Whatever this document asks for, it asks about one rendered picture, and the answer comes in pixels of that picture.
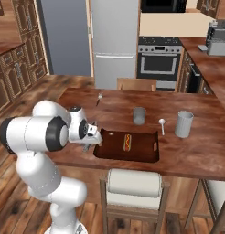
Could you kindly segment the hot dog with mustard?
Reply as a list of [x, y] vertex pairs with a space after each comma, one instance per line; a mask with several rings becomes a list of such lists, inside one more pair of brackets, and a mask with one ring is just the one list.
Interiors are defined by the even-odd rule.
[[126, 134], [124, 136], [124, 141], [123, 141], [123, 149], [125, 152], [129, 152], [131, 150], [131, 143], [132, 143], [132, 135]]

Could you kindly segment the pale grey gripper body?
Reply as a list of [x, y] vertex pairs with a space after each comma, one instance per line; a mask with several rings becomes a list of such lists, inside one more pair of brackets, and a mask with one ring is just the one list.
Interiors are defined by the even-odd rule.
[[84, 143], [86, 144], [101, 144], [102, 143], [102, 136], [99, 132], [96, 132], [94, 135], [87, 134], [84, 137]]

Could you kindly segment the dark brown serving tray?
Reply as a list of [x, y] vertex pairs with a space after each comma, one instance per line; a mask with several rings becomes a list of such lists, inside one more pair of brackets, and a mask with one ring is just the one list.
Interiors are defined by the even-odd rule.
[[[124, 136], [132, 135], [131, 150], [123, 149]], [[93, 154], [98, 158], [156, 163], [159, 161], [158, 132], [112, 132], [101, 128], [102, 145], [96, 145]]]

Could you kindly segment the black microwave oven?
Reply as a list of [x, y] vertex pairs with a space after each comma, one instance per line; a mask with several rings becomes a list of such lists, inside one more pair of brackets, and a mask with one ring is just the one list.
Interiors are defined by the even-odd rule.
[[187, 0], [141, 0], [143, 13], [185, 13]]

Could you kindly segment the grey cup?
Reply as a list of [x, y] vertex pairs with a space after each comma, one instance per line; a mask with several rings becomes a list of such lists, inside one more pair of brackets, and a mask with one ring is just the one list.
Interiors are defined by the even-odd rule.
[[135, 107], [133, 110], [134, 124], [142, 125], [145, 123], [145, 108]]

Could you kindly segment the pale grey ribbed jar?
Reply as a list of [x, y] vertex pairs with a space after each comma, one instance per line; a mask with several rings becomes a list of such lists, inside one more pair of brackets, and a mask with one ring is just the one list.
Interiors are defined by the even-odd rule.
[[180, 111], [177, 114], [177, 124], [175, 135], [179, 138], [188, 138], [190, 134], [191, 125], [194, 114], [189, 111]]

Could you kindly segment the white spoon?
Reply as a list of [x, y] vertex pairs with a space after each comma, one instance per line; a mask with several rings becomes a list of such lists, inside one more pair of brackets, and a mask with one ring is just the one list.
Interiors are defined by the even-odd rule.
[[164, 135], [165, 135], [165, 128], [164, 128], [164, 125], [165, 125], [166, 121], [165, 121], [165, 119], [160, 119], [158, 122], [161, 124], [162, 135], [164, 136]]

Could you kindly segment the brown wooden wall cupboard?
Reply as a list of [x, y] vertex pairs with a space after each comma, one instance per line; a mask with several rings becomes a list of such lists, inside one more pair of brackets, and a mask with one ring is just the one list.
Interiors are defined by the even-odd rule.
[[197, 9], [215, 19], [225, 19], [225, 0], [198, 0]]

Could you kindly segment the wooden stool with white cushion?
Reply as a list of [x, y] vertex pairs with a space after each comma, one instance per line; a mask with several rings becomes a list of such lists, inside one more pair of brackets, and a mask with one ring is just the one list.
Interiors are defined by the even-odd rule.
[[160, 234], [170, 184], [154, 172], [110, 169], [100, 179], [103, 234], [108, 218], [151, 222]]
[[200, 179], [187, 214], [184, 229], [188, 229], [193, 218], [200, 191], [203, 190], [208, 202], [213, 227], [209, 234], [225, 234], [225, 181]]

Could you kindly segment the wooden chair back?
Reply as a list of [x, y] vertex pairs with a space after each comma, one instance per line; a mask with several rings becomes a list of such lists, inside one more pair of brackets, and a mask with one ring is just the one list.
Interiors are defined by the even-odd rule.
[[118, 78], [118, 90], [156, 91], [156, 80]]

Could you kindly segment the grey coffee machine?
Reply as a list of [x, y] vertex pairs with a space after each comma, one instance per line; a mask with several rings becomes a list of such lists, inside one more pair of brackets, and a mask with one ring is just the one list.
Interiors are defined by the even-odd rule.
[[225, 20], [214, 20], [209, 23], [206, 46], [208, 55], [225, 56]]

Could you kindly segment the tall brown wooden cupboards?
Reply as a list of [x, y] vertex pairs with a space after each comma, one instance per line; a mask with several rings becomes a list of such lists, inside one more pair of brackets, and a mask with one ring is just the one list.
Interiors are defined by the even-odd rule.
[[35, 3], [34, 0], [12, 0], [12, 4], [19, 34], [24, 43], [30, 78], [35, 83], [47, 74]]

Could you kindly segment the brown wooden counter cupboards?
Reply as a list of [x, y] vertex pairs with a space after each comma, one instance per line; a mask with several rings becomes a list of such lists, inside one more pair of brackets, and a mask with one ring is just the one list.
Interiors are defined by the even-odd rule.
[[186, 51], [184, 51], [181, 62], [177, 91], [207, 95], [213, 93], [208, 83], [203, 79], [198, 67]]

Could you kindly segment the silver fridge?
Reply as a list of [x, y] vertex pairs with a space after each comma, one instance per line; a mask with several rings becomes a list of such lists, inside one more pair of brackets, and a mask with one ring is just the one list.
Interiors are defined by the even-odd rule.
[[139, 0], [91, 0], [91, 37], [96, 89], [117, 89], [134, 78]]

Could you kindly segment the brown wooden base cupboards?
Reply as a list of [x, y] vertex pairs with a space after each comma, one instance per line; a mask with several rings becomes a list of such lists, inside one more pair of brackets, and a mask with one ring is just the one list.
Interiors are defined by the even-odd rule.
[[17, 62], [24, 57], [23, 45], [14, 43], [0, 49], [0, 113], [22, 92], [21, 73]]

